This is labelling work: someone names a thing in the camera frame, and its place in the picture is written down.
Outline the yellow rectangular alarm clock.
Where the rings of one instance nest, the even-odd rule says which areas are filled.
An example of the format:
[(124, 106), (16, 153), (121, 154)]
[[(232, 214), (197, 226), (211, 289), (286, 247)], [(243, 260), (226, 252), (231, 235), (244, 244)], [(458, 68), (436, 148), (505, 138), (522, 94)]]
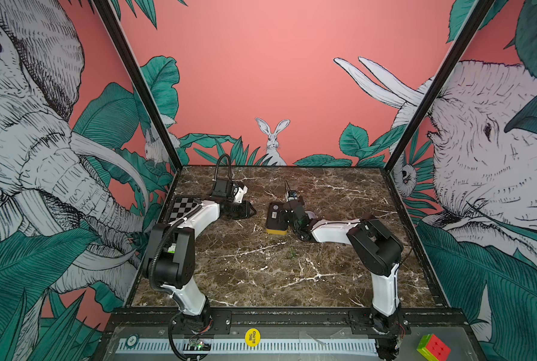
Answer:
[(283, 202), (271, 202), (268, 205), (265, 229), (268, 234), (278, 236), (287, 234), (288, 222)]

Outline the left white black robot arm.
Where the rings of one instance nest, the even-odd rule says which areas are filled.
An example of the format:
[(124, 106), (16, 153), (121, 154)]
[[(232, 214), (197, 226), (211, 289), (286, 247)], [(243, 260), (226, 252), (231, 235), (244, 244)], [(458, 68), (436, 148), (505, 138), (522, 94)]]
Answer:
[(202, 315), (208, 299), (194, 279), (196, 238), (221, 217), (241, 220), (255, 214), (256, 209), (247, 200), (217, 202), (191, 196), (175, 197), (165, 222), (151, 230), (142, 261), (143, 276), (152, 290), (171, 296), (182, 314)]

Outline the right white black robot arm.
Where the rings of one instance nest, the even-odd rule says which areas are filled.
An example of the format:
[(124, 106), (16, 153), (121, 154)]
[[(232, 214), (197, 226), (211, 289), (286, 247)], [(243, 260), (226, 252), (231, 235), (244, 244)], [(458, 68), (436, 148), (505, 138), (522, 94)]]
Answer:
[(372, 277), (370, 318), (379, 333), (390, 332), (398, 323), (400, 300), (398, 271), (402, 242), (376, 217), (368, 215), (351, 221), (329, 221), (312, 217), (298, 200), (272, 206), (270, 220), (292, 230), (303, 242), (350, 245)]

